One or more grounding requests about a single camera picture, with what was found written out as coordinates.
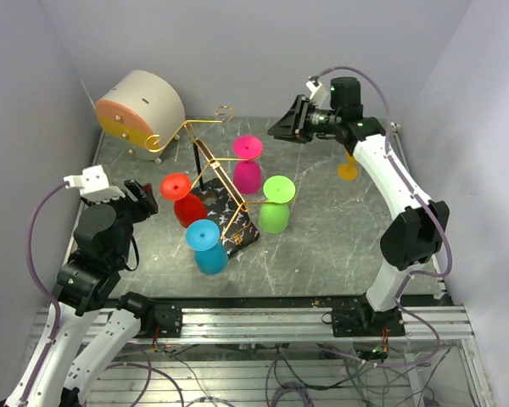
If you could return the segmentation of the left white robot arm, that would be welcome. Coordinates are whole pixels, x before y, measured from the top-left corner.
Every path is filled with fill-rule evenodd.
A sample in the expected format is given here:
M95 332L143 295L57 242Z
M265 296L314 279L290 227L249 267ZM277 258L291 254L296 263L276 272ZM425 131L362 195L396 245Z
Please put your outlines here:
M48 299L49 310L36 349L3 406L81 406L116 354L135 336L155 328L154 301L139 293L120 297L104 328L83 347L88 329L108 301L139 249L134 225L156 215L159 207L151 184L130 179L122 188L105 181L95 191L87 180L67 177L51 193L76 188L86 208L73 232L76 249L61 266L53 289L36 273L33 232L43 205L34 209L25 241L25 260L32 281Z

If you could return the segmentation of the orange plastic wine glass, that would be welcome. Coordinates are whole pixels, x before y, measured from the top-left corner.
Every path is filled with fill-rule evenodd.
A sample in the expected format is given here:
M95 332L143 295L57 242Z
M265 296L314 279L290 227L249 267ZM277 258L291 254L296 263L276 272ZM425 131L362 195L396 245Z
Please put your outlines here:
M354 181L359 175L357 161L348 152L345 152L345 158L346 161L337 168L338 176L345 181Z

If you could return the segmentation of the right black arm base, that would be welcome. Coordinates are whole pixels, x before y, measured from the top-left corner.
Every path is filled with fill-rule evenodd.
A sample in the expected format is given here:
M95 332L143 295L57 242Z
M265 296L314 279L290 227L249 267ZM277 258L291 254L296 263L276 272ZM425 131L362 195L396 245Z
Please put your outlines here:
M403 337L406 330L397 309L375 312L371 309L331 309L322 315L334 337Z

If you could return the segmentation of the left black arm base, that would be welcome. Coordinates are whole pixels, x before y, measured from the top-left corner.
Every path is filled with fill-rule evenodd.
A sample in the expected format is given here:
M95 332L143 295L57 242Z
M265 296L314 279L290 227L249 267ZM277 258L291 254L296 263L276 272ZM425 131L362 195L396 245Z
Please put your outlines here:
M173 303L147 300L138 306L136 317L141 321L137 337L180 337L183 325L182 309Z

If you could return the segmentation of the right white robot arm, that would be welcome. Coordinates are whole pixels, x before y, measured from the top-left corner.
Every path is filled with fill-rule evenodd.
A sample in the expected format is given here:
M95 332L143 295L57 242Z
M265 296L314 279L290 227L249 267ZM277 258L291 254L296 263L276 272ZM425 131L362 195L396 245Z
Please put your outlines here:
M441 249L450 210L413 180L380 121L363 114L361 84L355 77L333 78L326 88L312 76L306 86L309 95L298 95L267 133L295 143L308 143L315 137L335 139L371 177L387 204L392 222L380 240L383 263L366 292L370 307L356 316L363 333L376 335L386 327L384 312L395 308L413 268Z

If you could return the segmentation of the magenta plastic wine glass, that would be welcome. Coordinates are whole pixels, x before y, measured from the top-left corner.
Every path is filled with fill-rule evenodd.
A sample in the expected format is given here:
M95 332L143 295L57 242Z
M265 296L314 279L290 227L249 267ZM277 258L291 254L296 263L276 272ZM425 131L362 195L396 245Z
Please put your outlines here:
M240 159L233 171L233 183L242 194L255 194L262 185L262 171L257 159L263 153L263 144L253 135L240 136L232 145Z

